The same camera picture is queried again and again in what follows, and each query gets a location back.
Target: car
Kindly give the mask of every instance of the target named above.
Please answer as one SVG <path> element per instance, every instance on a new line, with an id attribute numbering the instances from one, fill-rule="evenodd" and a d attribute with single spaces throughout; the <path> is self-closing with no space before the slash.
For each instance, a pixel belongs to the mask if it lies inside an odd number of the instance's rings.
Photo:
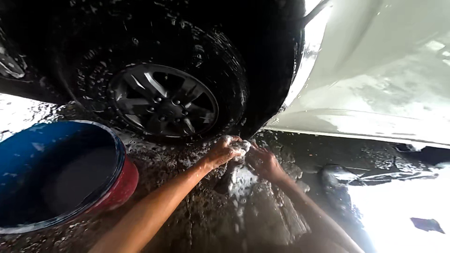
<path id="1" fill-rule="evenodd" d="M 309 48 L 326 22 L 314 38 L 304 27 L 326 7 L 327 0 L 4 1 L 0 93 L 72 100 L 157 143 L 248 138 L 299 91 L 293 80 L 305 58 L 315 58 Z"/>
<path id="2" fill-rule="evenodd" d="M 266 128 L 448 149 L 449 8 L 443 0 L 333 1 L 314 69 Z"/>

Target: wet surface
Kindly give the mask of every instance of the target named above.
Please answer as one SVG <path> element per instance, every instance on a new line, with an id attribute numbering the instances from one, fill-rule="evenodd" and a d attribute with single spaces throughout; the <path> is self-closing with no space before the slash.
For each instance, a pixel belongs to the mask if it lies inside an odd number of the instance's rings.
<path id="1" fill-rule="evenodd" d="M 57 108 L 29 100 L 24 105 L 21 99 L 15 99 L 0 95 L 3 118 L 0 140 L 38 122 L 92 120 L 88 113 L 73 104 Z M 14 103 L 22 104 L 23 112 L 14 107 Z M 114 211 L 86 215 L 45 231 L 0 235 L 0 252 L 87 252 L 133 204 L 195 163 L 210 145 L 175 148 L 151 144 L 130 133 L 118 135 L 140 176 L 135 193 L 125 205 Z M 446 234 L 418 229 L 410 218 L 434 219 L 441 230 L 450 230 L 450 223 L 443 215 L 449 212 L 448 207 L 439 205 L 436 194 L 427 192 L 436 193 L 440 189 L 437 188 L 438 182 L 445 182 L 442 173 L 445 169 L 435 165 L 447 162 L 448 150 L 440 150 L 442 154 L 431 164 L 419 156 L 399 152 L 395 144 L 374 140 L 275 131 L 260 132 L 255 138 L 258 144 L 275 153 L 299 187 L 364 251 L 395 252 L 408 245 L 430 249 L 430 252 L 444 251 L 441 241 L 448 239 Z M 359 177 L 347 187 L 352 201 L 350 206 L 355 207 L 353 216 L 349 217 L 336 208 L 333 196 L 326 194 L 320 173 L 325 164 L 340 164 L 348 168 L 348 173 Z M 209 173 L 186 196 L 143 252 L 299 252 L 296 242 L 308 231 L 308 225 L 301 213 L 294 210 L 289 198 L 276 186 L 251 174 L 246 166 L 238 166 L 229 174 L 224 174 L 225 171 L 226 168 L 221 166 Z M 220 191 L 217 186 L 223 184 L 223 177 L 229 181 L 225 181 L 226 187 Z M 399 180 L 408 177 L 416 179 Z M 409 211 L 396 206 L 399 203 Z M 382 220 L 375 225 L 385 226 L 384 230 L 374 226 L 373 221 L 377 218 Z M 390 242 L 385 243 L 383 235 L 391 236 L 393 232 L 390 231 L 396 232 L 395 239 L 391 237 Z M 421 240 L 415 239 L 413 233 L 419 233 Z"/>

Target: wheel hub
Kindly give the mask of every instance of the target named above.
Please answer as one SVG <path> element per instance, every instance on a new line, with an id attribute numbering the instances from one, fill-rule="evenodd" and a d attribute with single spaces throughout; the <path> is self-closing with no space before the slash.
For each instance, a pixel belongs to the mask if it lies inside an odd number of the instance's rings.
<path id="1" fill-rule="evenodd" d="M 109 89 L 127 122 L 160 136 L 193 136 L 216 122 L 211 91 L 193 76 L 162 65 L 142 64 L 119 72 Z"/>

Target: black tire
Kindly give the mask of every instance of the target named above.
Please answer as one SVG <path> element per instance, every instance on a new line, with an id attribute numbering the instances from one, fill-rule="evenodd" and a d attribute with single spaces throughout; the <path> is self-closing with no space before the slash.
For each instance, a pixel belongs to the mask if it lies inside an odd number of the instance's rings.
<path id="1" fill-rule="evenodd" d="M 70 76 L 65 78 L 74 99 L 109 126 L 126 128 L 161 144 L 208 141 L 230 133 L 247 102 L 247 79 L 235 47 L 215 28 L 202 30 L 170 18 L 146 24 L 129 23 L 126 36 L 89 43 L 89 52 L 68 68 Z M 113 106 L 109 81 L 128 66 L 143 63 L 176 68 L 205 84 L 218 103 L 216 123 L 199 135 L 176 138 L 152 135 L 130 123 Z"/>

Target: hand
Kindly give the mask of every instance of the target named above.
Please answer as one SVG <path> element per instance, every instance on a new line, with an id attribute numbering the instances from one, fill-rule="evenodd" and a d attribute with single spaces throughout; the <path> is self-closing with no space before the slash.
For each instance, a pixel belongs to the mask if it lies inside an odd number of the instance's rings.
<path id="1" fill-rule="evenodd" d="M 230 138 L 222 137 L 205 155 L 205 159 L 211 163 L 213 169 L 228 162 L 235 156 L 241 155 L 241 150 L 230 147 L 230 142 L 242 141 L 238 136 L 231 136 Z"/>
<path id="2" fill-rule="evenodd" d="M 289 178 L 275 155 L 265 148 L 258 147 L 255 141 L 252 142 L 246 155 L 246 161 L 262 178 L 274 184 Z"/>

